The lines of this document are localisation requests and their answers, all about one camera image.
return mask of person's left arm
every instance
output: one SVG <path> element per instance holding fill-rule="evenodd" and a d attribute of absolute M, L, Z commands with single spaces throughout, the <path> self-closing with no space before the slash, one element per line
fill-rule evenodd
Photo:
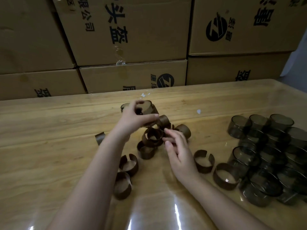
<path fill-rule="evenodd" d="M 136 115 L 136 104 L 143 102 L 133 101 L 124 109 L 48 230 L 104 229 L 124 145 L 131 133 L 159 117 L 158 114 Z"/>

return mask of person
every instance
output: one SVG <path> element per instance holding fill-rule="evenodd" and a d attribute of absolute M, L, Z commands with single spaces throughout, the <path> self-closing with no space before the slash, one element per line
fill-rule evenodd
<path fill-rule="evenodd" d="M 132 101 L 124 109 L 121 119 L 100 144 L 48 230 L 104 229 L 123 147 L 133 132 L 159 118 L 158 114 L 137 115 L 136 104 L 143 102 Z M 199 201 L 219 230 L 270 229 L 200 177 L 181 132 L 165 129 L 165 133 L 168 137 L 163 140 L 173 173 Z"/>

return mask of table surface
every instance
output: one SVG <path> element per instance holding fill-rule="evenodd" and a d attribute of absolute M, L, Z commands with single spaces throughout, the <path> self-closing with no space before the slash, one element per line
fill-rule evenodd
<path fill-rule="evenodd" d="M 226 162 L 238 143 L 226 132 L 234 115 L 281 113 L 307 130 L 307 94 L 275 80 L 1 101 L 0 229 L 45 229 L 92 160 L 94 135 L 108 133 L 121 104 L 139 98 L 151 100 L 175 126 L 186 124 L 191 151 L 207 150 L 216 164 Z M 123 154 L 137 154 L 144 130 L 132 134 Z M 212 173 L 203 177 L 215 185 Z M 216 229 L 174 177 L 163 146 L 152 159 L 139 159 L 132 183 L 127 199 L 112 198 L 106 229 Z M 259 208 L 238 189 L 222 192 L 274 229 L 306 229 L 305 203 L 274 200 Z"/>

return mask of cardboard box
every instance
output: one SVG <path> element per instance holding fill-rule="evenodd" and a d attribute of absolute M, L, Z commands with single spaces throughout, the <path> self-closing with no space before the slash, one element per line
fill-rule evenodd
<path fill-rule="evenodd" d="M 1 0 L 0 74 L 74 67 L 52 11 L 48 0 Z"/>
<path fill-rule="evenodd" d="M 78 69 L 0 75 L 0 100 L 83 93 Z"/>
<path fill-rule="evenodd" d="M 185 85 L 187 60 L 80 68 L 88 93 Z"/>
<path fill-rule="evenodd" d="M 189 55 L 294 51 L 307 0 L 195 0 Z"/>
<path fill-rule="evenodd" d="M 185 59 L 191 0 L 53 0 L 79 66 Z"/>
<path fill-rule="evenodd" d="M 187 85 L 277 79 L 290 53 L 189 57 Z"/>

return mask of glossy wooden tabletop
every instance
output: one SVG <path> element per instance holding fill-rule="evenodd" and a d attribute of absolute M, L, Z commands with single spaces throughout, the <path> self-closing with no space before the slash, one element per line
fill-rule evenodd
<path fill-rule="evenodd" d="M 238 143 L 226 132 L 234 115 L 281 113 L 307 130 L 307 94 L 274 80 L 1 101 L 0 229 L 45 229 L 92 160 L 94 135 L 108 133 L 121 104 L 139 98 L 151 100 L 173 124 L 186 124 L 191 151 L 207 150 L 216 164 L 226 162 Z M 123 154 L 137 155 L 144 130 L 130 137 Z M 163 146 L 139 166 L 131 195 L 112 198 L 106 229 L 216 229 L 174 177 Z M 215 185 L 212 173 L 203 177 Z M 222 192 L 274 229 L 306 229 L 305 203 L 273 201 L 259 208 L 237 189 Z"/>

